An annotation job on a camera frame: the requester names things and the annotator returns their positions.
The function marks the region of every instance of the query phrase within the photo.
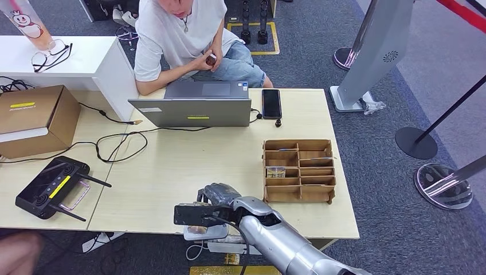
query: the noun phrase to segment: gray laptop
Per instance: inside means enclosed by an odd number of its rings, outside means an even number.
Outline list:
[[[163,99],[129,99],[157,127],[246,127],[247,82],[173,82]]]

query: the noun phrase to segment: necklace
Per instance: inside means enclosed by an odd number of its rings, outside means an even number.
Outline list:
[[[187,32],[189,31],[189,28],[187,27],[187,16],[189,16],[189,15],[186,15],[186,19],[185,19],[185,20],[184,20],[184,19],[182,20],[182,21],[184,21],[184,25],[186,26],[186,27],[184,28],[184,32],[185,32],[185,33],[187,33]]]

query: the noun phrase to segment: compartment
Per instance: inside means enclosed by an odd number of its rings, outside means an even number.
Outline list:
[[[327,202],[334,198],[334,186],[301,186],[302,202]]]
[[[268,168],[270,168],[270,167],[271,166],[268,166],[266,168],[266,177],[267,178],[277,178],[275,176],[272,176],[272,174],[268,172]],[[285,168],[285,176],[283,178],[298,178],[298,177],[299,177],[299,169],[298,168]]]
[[[297,151],[265,151],[265,166],[297,167]]]
[[[332,159],[303,159],[300,160],[300,167],[332,167]]]
[[[301,168],[300,176],[334,176],[334,168]]]
[[[299,178],[266,178],[266,186],[300,185]]]
[[[299,159],[332,158],[331,151],[299,151]]]
[[[267,186],[265,200],[267,202],[299,202],[300,186]]]
[[[298,140],[300,151],[325,151],[331,152],[331,141],[328,139]]]
[[[336,181],[334,176],[302,176],[300,178],[300,184],[334,186],[336,185]]]
[[[295,140],[267,140],[264,144],[265,151],[285,151],[297,150],[297,141]]]

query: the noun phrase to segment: clear plastic cup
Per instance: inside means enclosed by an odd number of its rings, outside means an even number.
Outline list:
[[[29,0],[0,0],[0,10],[37,49],[49,49],[52,37]]]

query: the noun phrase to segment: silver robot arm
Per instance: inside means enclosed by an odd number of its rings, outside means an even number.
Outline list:
[[[211,219],[215,215],[234,222],[245,234],[248,244],[283,275],[371,275],[328,257],[268,204],[255,197],[242,197],[229,185],[206,186],[199,190],[198,202],[176,206],[174,223],[210,227],[221,224]]]
[[[352,268],[322,253],[277,211],[261,200],[240,197],[232,205],[234,211],[242,207],[251,213],[241,218],[240,229],[246,235],[248,243],[283,275],[371,275],[363,269]],[[269,215],[274,215],[280,222],[263,225],[261,217]]]

